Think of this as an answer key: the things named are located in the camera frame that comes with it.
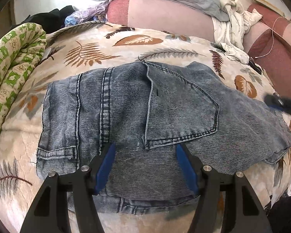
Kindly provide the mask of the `leaf print blanket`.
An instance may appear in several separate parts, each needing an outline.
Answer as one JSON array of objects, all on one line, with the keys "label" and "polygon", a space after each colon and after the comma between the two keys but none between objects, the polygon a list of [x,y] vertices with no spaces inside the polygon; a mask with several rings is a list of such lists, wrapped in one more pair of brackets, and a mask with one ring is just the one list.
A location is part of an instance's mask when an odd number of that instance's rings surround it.
[{"label": "leaf print blanket", "polygon": [[[23,65],[12,68],[7,86],[0,91],[0,110],[9,112],[0,133],[0,223],[8,232],[19,232],[38,191],[36,150],[42,131],[42,104],[49,83],[96,68],[130,63],[137,58],[185,66],[193,61],[209,66],[222,82],[246,96],[262,100],[274,89],[266,73],[227,59],[214,44],[199,37],[179,39],[158,30],[129,28],[111,23],[88,22],[46,35],[49,44],[41,63],[25,73]],[[27,79],[19,86],[24,75]],[[285,193],[291,195],[291,148],[276,165],[258,163],[245,171],[265,209]],[[129,215],[99,214],[106,232],[185,232],[193,211]]]}]

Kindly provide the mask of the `red pink headboard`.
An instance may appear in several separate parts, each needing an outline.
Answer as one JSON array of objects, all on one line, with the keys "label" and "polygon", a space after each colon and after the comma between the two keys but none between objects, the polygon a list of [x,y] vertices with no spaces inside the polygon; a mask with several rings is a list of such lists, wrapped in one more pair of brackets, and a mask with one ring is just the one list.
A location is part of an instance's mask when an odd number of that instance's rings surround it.
[{"label": "red pink headboard", "polygon": [[275,90],[291,97],[291,21],[262,5],[248,7],[254,9],[262,19],[244,35],[244,50],[265,69]]}]

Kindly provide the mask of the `pink bolster cushion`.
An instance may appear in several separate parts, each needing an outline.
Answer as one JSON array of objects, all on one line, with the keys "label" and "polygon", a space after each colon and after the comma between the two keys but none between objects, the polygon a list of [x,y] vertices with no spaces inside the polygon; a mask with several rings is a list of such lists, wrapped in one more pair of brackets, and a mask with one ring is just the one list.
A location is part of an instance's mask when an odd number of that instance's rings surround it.
[{"label": "pink bolster cushion", "polygon": [[114,0],[108,6],[107,18],[110,23],[214,42],[211,16],[170,0]]}]

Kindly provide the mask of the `green white rolled quilt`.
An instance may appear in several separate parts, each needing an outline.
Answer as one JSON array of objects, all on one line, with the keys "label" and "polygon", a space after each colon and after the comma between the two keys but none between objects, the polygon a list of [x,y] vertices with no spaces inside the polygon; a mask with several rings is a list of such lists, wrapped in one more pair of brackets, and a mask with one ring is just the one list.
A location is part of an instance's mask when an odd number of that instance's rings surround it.
[{"label": "green white rolled quilt", "polygon": [[0,132],[17,95],[41,61],[46,44],[46,32],[36,23],[17,26],[0,39]]}]

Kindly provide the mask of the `blue denim jeans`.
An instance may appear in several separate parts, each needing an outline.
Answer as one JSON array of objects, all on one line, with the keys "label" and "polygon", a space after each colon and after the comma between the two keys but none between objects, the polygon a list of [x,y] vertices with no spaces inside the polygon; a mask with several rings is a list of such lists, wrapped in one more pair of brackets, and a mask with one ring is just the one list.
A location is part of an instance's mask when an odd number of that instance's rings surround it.
[{"label": "blue denim jeans", "polygon": [[99,212],[148,214],[197,202],[176,146],[220,173],[276,163],[291,147],[282,114],[223,84],[201,63],[186,67],[133,62],[48,85],[36,171],[73,173],[114,143]]}]

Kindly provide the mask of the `small black object on bed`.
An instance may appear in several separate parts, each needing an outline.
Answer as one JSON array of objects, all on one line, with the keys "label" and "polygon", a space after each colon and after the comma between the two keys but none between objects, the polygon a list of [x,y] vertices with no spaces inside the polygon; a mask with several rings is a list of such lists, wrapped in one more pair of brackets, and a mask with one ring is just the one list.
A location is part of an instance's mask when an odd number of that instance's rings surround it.
[{"label": "small black object on bed", "polygon": [[258,74],[262,74],[262,68],[255,64],[254,59],[252,57],[249,58],[248,65],[254,69]]}]

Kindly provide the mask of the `black clothing pile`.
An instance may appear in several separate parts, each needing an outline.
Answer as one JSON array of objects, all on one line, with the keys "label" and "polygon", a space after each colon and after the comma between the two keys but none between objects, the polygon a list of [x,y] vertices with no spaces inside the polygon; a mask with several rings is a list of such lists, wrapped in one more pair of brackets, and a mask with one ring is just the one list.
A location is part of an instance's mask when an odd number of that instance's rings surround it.
[{"label": "black clothing pile", "polygon": [[36,23],[42,26],[47,34],[56,32],[64,27],[65,19],[75,12],[72,5],[65,6],[61,10],[53,9],[47,13],[38,13],[29,15],[24,21],[19,24],[12,25],[10,30],[24,23]]}]

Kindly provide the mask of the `white crumpled garment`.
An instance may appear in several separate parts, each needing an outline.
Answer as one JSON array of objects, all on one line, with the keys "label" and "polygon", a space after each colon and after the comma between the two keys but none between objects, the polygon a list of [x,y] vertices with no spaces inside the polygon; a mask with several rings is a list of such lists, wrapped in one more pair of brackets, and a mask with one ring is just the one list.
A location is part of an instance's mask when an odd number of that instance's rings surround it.
[{"label": "white crumpled garment", "polygon": [[228,20],[221,22],[212,17],[214,42],[224,51],[231,61],[249,64],[249,55],[244,51],[243,37],[250,28],[262,19],[257,10],[249,12],[243,8],[240,0],[219,0],[220,9],[227,13]]}]

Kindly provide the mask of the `yellow book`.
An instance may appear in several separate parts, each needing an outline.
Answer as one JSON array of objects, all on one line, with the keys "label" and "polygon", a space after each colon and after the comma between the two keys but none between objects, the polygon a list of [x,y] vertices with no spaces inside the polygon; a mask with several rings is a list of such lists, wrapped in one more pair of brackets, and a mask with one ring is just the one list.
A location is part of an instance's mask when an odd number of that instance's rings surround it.
[{"label": "yellow book", "polygon": [[266,1],[266,0],[253,0],[254,2],[258,3],[259,5],[262,5],[274,12],[276,12],[277,14],[285,17],[285,13],[283,11],[281,11],[280,9],[278,9],[276,6],[274,6],[273,4],[271,4],[270,2]]}]

